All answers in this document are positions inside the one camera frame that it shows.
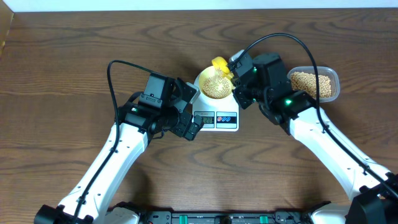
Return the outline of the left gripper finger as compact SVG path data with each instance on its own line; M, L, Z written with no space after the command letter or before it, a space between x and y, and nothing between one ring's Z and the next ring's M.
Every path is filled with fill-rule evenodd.
M200 115L195 115L193 117L193 121L189 122L187 125L187 129L183 134L183 137L188 141L193 141L203 125L203 118Z
M198 98L199 88L189 82L184 82L181 78L177 78L176 85L177 102L175 107L179 112L183 112L188 104L192 104Z

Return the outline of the yellow plastic measuring scoop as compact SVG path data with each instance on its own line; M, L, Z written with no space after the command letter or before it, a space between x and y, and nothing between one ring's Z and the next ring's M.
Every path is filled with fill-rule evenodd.
M216 57L211 61L214 66L216 72L220 74L222 77L231 80L234 75L230 72L228 68L228 63L223 57Z

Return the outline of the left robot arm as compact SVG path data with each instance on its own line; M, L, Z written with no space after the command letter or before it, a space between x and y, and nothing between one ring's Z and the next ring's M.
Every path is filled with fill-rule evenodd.
M181 79L152 74L143 92L116 108L115 123L102 150L75 188L57 207L43 205L34 223L139 223L140 214L109 205L136 159L165 132L194 140L200 116L186 111L200 90Z

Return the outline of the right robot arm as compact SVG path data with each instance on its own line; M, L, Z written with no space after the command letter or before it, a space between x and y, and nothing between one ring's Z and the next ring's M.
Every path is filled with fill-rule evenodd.
M349 207L322 203L301 223L397 223L397 175L356 147L304 91L293 90L277 53L251 58L240 51L228 63L233 95L246 109L257 102L274 125L309 148L340 183Z

